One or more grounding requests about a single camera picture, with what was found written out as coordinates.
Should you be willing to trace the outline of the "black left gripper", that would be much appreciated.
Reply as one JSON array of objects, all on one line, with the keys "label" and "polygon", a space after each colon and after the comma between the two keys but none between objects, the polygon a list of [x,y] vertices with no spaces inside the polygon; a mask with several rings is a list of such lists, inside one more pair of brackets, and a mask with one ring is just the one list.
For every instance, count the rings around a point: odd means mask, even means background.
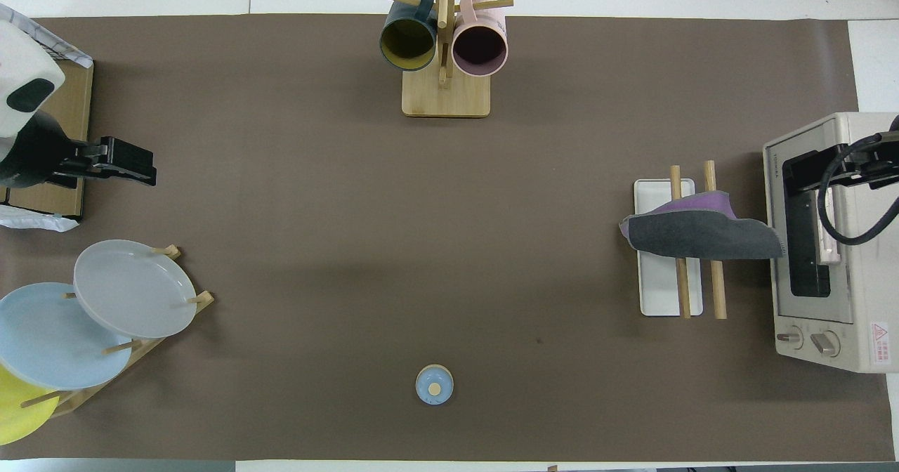
[{"label": "black left gripper", "polygon": [[[77,188],[82,180],[133,181],[155,186],[153,152],[115,137],[100,137],[94,142],[71,141],[51,114],[42,110],[19,130],[18,136],[1,162],[1,184],[7,188],[28,188],[51,177],[62,188]],[[65,159],[65,168],[57,171]],[[124,171],[152,171],[150,176]]]}]

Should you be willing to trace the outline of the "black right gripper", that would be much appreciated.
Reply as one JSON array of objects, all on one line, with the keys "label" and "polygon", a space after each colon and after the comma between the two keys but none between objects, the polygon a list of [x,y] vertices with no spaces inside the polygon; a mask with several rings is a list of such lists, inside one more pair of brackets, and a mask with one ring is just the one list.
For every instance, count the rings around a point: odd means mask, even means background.
[{"label": "black right gripper", "polygon": [[[829,186],[853,187],[868,184],[870,190],[885,188],[898,181],[898,116],[889,130],[879,133],[879,142],[870,151],[851,153],[838,164]],[[821,187],[823,172],[848,143],[837,143],[822,151],[810,151],[785,162],[787,193],[802,193]],[[867,165],[867,175],[862,168]]]}]

